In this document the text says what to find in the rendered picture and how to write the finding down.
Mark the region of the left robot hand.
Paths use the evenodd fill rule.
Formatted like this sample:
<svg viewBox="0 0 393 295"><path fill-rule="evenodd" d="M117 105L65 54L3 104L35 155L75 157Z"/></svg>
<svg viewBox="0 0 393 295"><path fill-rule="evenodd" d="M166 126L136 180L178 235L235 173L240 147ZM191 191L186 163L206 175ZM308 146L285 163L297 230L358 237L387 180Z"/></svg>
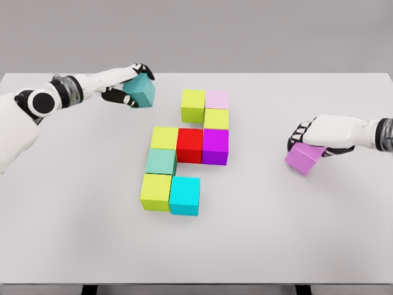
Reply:
<svg viewBox="0 0 393 295"><path fill-rule="evenodd" d="M110 70L109 74L104 74L105 92L101 94L101 97L105 101L126 104L132 108L134 101L122 90L122 87L124 83L141 73L146 73L152 81L155 80L152 70L142 63Z"/></svg>

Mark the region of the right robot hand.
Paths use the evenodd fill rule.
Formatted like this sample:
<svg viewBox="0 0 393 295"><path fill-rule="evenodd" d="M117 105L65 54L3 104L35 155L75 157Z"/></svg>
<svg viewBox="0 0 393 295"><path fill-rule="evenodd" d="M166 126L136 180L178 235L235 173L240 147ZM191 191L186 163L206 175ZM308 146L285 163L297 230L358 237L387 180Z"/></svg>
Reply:
<svg viewBox="0 0 393 295"><path fill-rule="evenodd" d="M322 157L342 155L355 149L351 132L358 123L354 117L321 114L300 123L287 141L289 152L295 143L325 148Z"/></svg>

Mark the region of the teal cube block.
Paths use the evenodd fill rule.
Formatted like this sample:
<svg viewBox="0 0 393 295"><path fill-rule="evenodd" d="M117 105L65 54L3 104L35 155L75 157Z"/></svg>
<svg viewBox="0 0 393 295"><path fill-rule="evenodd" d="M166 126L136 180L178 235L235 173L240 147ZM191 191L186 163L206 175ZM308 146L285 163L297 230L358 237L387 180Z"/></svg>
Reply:
<svg viewBox="0 0 393 295"><path fill-rule="evenodd" d="M155 98L155 86L146 73L124 83L122 90L134 101L133 108L150 108Z"/></svg>

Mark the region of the violet pink cube block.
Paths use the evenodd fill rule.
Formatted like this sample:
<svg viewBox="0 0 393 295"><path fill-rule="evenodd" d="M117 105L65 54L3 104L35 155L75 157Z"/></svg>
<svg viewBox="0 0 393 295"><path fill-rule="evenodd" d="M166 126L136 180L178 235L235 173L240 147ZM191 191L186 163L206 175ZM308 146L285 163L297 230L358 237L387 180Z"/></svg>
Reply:
<svg viewBox="0 0 393 295"><path fill-rule="evenodd" d="M326 147L295 143L288 152L285 162L301 174L307 175L322 157L325 150Z"/></svg>

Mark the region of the yellow-green cube block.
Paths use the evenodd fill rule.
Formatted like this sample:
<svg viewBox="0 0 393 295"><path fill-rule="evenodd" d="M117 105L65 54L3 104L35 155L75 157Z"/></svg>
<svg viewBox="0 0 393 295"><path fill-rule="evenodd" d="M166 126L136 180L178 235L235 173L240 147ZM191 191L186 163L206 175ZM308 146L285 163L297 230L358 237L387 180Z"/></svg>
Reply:
<svg viewBox="0 0 393 295"><path fill-rule="evenodd" d="M181 98L182 122L204 123L205 94L204 90L183 89Z"/></svg>
<svg viewBox="0 0 393 295"><path fill-rule="evenodd" d="M150 148L176 150L179 129L176 127L159 127L153 129Z"/></svg>
<svg viewBox="0 0 393 295"><path fill-rule="evenodd" d="M229 111L227 109L206 108L203 127L205 129L228 130Z"/></svg>
<svg viewBox="0 0 393 295"><path fill-rule="evenodd" d="M170 211L169 195L171 190L171 175L146 173L143 177L140 202L147 211Z"/></svg>

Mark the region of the mint green cube block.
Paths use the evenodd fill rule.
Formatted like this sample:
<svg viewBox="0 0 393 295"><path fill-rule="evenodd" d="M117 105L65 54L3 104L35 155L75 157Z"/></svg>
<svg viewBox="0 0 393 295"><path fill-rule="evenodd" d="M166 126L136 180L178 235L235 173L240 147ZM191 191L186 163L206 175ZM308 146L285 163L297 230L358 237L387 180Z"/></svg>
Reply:
<svg viewBox="0 0 393 295"><path fill-rule="evenodd" d="M175 175L177 167L176 151L173 149L149 149L145 173Z"/></svg>

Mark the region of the red cube block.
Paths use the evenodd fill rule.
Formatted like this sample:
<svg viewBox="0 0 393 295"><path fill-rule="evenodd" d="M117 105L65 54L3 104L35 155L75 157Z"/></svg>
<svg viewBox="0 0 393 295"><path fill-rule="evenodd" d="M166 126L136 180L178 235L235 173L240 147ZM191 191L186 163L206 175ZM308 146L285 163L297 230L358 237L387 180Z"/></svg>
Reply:
<svg viewBox="0 0 393 295"><path fill-rule="evenodd" d="M177 136L176 154L179 163L202 163L203 130L180 128Z"/></svg>

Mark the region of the pale pink cube block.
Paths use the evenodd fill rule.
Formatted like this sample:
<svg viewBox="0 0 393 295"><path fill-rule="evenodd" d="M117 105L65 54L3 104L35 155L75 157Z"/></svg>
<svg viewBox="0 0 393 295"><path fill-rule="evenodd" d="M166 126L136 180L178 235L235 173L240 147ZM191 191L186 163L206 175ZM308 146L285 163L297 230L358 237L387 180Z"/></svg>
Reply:
<svg viewBox="0 0 393 295"><path fill-rule="evenodd" d="M205 93L205 108L228 109L229 93L224 90L207 90Z"/></svg>

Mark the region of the purple cube block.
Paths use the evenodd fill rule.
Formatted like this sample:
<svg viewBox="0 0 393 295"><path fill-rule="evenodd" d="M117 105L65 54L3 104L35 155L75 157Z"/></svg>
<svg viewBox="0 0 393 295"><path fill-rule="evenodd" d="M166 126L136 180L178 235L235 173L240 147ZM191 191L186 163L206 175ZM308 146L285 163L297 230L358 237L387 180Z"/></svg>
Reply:
<svg viewBox="0 0 393 295"><path fill-rule="evenodd" d="M229 130L203 130L202 164L226 165L228 153Z"/></svg>

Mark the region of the cyan cube block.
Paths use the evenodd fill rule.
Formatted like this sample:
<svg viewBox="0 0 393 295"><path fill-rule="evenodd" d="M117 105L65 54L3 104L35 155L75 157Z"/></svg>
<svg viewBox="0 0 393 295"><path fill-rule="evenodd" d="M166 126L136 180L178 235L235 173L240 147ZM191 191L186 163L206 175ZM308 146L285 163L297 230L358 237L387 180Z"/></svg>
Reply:
<svg viewBox="0 0 393 295"><path fill-rule="evenodd" d="M169 195L171 214L198 216L200 204L200 178L174 176Z"/></svg>

